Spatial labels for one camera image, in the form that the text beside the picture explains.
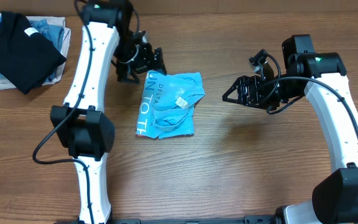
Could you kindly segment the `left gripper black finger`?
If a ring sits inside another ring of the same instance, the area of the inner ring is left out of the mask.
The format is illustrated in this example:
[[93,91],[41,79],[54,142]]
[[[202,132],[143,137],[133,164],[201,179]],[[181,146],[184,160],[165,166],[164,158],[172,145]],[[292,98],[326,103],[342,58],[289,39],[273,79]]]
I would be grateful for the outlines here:
[[136,73],[126,70],[117,71],[117,80],[121,83],[139,84],[140,80]]
[[154,52],[154,70],[163,75],[167,74],[167,69],[163,61],[162,49],[160,47],[156,48]]

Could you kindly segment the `light blue t-shirt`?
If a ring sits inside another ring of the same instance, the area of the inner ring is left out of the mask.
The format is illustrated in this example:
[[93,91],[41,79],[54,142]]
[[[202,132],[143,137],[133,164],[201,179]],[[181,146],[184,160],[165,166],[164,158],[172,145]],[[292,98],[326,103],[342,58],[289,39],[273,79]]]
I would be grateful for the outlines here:
[[205,96],[199,72],[147,73],[135,134],[152,139],[192,136],[196,104]]

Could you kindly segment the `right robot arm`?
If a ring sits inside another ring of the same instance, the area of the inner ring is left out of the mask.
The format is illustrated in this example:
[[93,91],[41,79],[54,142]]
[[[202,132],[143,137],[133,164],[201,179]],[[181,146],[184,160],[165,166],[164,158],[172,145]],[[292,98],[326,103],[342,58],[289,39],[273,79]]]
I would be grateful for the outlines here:
[[309,200],[279,207],[273,215],[246,216],[246,223],[358,223],[358,112],[339,54],[317,53],[311,36],[282,43],[284,66],[266,50],[249,59],[254,75],[241,76],[223,94],[225,102],[281,113],[306,98],[312,105],[331,160],[331,174]]

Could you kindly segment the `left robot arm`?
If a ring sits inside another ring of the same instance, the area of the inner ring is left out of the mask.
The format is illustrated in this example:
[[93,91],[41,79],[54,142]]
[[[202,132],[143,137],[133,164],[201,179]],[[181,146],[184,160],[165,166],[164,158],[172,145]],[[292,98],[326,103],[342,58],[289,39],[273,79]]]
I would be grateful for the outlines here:
[[167,71],[162,49],[151,46],[146,31],[130,30],[135,13],[130,1],[88,1],[76,11],[83,23],[81,51],[63,105],[51,109],[52,133],[76,167],[81,200],[76,222],[111,223],[107,159],[115,128],[104,113],[109,69],[114,65],[124,83],[139,83],[139,74],[148,71]]

